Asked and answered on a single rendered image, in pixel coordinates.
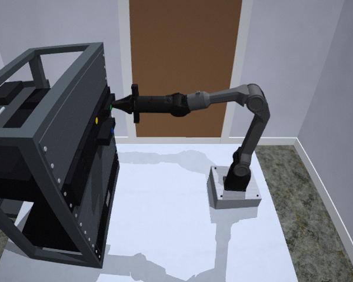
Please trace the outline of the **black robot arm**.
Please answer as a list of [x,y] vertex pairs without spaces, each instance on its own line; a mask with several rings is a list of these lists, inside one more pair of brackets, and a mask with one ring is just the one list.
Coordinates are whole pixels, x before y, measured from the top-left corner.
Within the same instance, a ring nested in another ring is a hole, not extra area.
[[268,102],[257,84],[250,83],[210,94],[198,90],[188,95],[174,93],[152,96],[151,113],[170,113],[175,117],[184,117],[191,111],[206,109],[210,104],[233,101],[243,107],[246,104],[255,115],[242,145],[232,155],[233,162],[227,176],[223,176],[224,189],[245,192],[251,179],[249,167],[252,154],[270,118]]

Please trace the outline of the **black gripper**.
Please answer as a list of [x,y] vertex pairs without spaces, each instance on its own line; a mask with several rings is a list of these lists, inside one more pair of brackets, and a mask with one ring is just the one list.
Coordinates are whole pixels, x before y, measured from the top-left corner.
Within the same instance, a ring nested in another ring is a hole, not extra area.
[[131,89],[131,95],[112,101],[111,106],[128,114],[134,113],[134,123],[139,123],[139,113],[151,113],[152,96],[139,96],[138,84],[132,84]]

